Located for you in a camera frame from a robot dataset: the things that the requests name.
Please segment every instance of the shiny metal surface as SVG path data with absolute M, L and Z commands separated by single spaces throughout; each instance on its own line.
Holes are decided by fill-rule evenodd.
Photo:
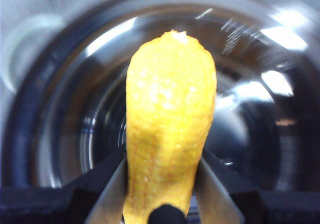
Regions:
M 85 224 L 119 224 L 127 193 L 127 164 L 123 159 L 90 211 Z
M 320 19 L 299 7 L 113 0 L 88 12 L 50 44 L 22 84 L 4 137 L 2 182 L 60 187 L 123 145 L 130 58 L 176 29 L 198 38 L 216 62 L 206 147 L 262 189 L 319 191 Z
M 244 216 L 203 158 L 199 162 L 194 189 L 202 224 L 245 223 Z

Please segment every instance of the metal tongs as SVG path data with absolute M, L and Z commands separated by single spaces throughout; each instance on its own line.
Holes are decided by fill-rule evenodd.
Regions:
M 115 170 L 99 199 L 93 206 L 86 224 L 119 224 L 127 190 L 126 158 Z M 244 216 L 234 204 L 227 190 L 221 184 L 204 158 L 201 158 L 195 180 L 194 192 L 202 224 L 242 224 Z M 186 223 L 184 218 L 171 218 L 167 223 Z M 160 223 L 149 219 L 149 224 Z

